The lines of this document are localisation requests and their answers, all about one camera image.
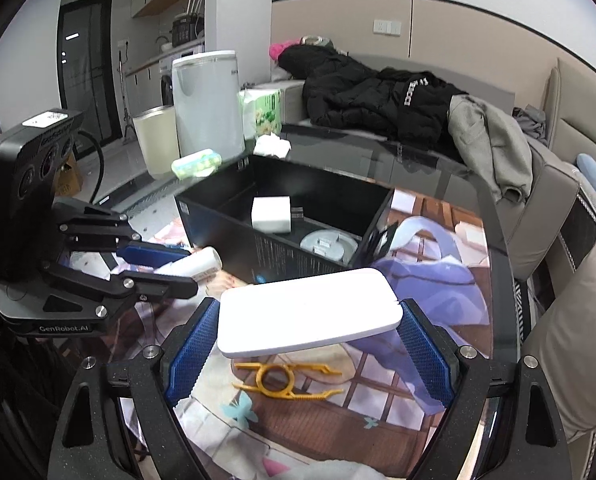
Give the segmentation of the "white cylindrical tube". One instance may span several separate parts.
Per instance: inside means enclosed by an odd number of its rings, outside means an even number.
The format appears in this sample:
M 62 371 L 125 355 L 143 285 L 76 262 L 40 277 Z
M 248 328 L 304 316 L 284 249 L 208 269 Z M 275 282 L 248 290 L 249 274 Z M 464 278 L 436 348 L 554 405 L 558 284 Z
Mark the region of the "white cylindrical tube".
M 223 268 L 220 255 L 213 247 L 206 247 L 182 259 L 169 262 L 155 270 L 156 274 L 192 278 L 202 282 L 212 278 Z

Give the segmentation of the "white rectangular device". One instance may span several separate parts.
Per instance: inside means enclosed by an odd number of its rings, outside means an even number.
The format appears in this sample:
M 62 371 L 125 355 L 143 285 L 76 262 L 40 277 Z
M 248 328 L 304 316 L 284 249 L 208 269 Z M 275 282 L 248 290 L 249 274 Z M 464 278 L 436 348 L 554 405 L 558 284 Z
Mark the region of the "white rectangular device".
M 228 289 L 217 348 L 249 358 L 319 348 L 389 332 L 403 309 L 376 269 L 354 269 Z

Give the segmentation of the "yellow plastic tweezers tool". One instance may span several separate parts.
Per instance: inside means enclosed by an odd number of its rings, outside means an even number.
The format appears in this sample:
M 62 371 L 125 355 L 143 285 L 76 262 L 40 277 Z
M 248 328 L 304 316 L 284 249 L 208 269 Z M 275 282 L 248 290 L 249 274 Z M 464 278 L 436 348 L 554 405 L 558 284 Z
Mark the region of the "yellow plastic tweezers tool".
M 340 370 L 334 370 L 324 363 L 260 363 L 260 362 L 238 362 L 233 365 L 235 370 L 248 370 L 255 372 L 255 383 L 248 385 L 246 382 L 235 384 L 234 387 L 247 391 L 260 393 L 270 399 L 292 400 L 292 401 L 326 401 L 332 396 L 344 393 L 343 389 L 329 389 L 320 393 L 295 393 L 293 388 L 296 385 L 296 372 L 304 370 L 318 372 L 324 375 L 340 375 Z M 272 372 L 278 372 L 285 376 L 286 385 L 281 389 L 270 389 L 266 387 L 265 378 Z

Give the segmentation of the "black storage box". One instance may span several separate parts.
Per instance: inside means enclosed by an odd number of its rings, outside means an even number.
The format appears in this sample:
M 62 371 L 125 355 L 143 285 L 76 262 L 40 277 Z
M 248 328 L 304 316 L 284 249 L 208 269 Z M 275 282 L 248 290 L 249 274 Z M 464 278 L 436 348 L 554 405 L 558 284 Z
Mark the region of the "black storage box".
M 392 198 L 371 181 L 250 155 L 175 200 L 192 245 L 213 248 L 236 278 L 263 284 L 366 266 Z

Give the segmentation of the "cream trash bin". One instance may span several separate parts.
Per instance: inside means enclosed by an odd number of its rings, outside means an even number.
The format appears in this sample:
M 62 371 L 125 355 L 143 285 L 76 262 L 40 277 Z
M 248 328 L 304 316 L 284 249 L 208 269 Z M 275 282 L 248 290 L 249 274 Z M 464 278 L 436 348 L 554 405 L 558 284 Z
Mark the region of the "cream trash bin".
M 167 177 L 172 162 L 179 158 L 174 107 L 158 106 L 145 110 L 133 122 L 150 177 L 156 180 Z

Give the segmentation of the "white charger cube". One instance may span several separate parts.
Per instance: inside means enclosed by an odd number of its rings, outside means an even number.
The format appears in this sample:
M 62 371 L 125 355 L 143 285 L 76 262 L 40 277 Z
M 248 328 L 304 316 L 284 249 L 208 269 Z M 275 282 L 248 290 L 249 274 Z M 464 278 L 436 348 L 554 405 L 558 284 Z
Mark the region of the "white charger cube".
M 251 226 L 264 233 L 286 234 L 291 231 L 289 196 L 255 197 L 251 206 Z

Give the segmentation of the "beige cushion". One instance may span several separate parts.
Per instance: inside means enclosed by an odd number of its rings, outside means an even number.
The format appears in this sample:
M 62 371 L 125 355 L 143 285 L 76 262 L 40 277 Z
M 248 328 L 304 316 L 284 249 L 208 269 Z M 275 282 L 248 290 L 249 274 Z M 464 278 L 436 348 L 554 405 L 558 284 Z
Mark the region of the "beige cushion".
M 548 381 L 569 442 L 596 429 L 596 244 L 523 346 Z

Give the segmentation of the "white air purifier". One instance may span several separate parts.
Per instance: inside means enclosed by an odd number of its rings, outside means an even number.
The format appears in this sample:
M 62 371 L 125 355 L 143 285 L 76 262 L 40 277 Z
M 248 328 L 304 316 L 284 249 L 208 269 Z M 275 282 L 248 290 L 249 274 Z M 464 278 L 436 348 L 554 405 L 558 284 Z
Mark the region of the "white air purifier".
M 209 51 L 172 63 L 179 152 L 202 150 L 231 160 L 245 151 L 236 52 Z

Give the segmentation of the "grey sofa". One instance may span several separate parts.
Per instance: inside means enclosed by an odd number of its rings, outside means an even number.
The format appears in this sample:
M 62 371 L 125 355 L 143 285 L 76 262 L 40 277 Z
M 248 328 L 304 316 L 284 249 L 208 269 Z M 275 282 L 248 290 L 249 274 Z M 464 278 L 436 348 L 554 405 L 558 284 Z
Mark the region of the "grey sofa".
M 546 257 L 578 194 L 578 181 L 516 118 L 431 70 L 381 70 L 333 48 L 294 44 L 278 66 L 302 81 L 312 125 L 363 130 L 443 155 L 488 188 L 514 277 Z

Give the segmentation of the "black glass door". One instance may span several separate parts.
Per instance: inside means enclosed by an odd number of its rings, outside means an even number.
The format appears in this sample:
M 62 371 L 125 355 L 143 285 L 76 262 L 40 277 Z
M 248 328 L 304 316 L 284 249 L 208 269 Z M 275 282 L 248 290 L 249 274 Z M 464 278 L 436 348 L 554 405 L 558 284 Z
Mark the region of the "black glass door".
M 82 130 L 100 146 L 119 139 L 112 76 L 112 0 L 77 0 L 60 7 L 57 58 L 63 107 L 82 114 Z

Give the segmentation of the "green tissue pack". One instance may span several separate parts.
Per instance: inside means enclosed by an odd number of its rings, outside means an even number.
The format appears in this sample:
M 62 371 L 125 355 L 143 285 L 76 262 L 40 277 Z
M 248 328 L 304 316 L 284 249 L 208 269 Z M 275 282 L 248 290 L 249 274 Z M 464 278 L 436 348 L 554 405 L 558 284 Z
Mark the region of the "green tissue pack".
M 240 90 L 238 99 L 243 117 L 243 136 L 246 140 L 281 132 L 279 90 L 249 88 Z

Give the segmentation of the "grey hoodie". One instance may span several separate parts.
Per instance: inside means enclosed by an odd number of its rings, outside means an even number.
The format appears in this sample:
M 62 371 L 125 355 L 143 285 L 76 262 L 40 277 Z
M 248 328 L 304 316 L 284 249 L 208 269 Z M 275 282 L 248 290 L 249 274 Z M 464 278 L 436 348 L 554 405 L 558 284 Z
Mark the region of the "grey hoodie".
M 494 200 L 523 203 L 533 183 L 532 153 L 516 119 L 470 96 L 452 96 L 448 132 L 462 160 L 490 189 Z

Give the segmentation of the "black kitchen appliance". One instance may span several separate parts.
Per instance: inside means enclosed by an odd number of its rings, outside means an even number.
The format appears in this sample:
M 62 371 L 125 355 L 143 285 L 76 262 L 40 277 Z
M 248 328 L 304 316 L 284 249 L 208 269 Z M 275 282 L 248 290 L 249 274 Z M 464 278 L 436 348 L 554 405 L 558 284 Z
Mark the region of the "black kitchen appliance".
M 199 14 L 176 15 L 172 23 L 172 46 L 179 47 L 203 35 L 205 20 Z

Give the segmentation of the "black puffer jacket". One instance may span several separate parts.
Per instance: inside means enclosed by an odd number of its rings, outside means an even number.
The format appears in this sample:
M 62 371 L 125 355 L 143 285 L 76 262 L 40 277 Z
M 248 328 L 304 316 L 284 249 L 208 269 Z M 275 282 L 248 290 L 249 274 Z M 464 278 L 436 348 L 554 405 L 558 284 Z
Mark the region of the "black puffer jacket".
M 303 81 L 302 101 L 315 126 L 365 130 L 439 153 L 454 148 L 448 112 L 462 90 L 434 73 L 374 70 L 332 48 L 309 44 L 286 48 L 278 65 Z

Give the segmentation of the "white wall switch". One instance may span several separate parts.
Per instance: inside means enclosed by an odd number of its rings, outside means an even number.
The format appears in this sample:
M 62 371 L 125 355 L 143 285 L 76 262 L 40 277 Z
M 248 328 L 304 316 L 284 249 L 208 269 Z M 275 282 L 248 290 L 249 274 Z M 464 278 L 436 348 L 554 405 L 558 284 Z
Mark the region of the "white wall switch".
M 373 33 L 376 35 L 398 37 L 402 33 L 402 23 L 400 21 L 375 20 Z

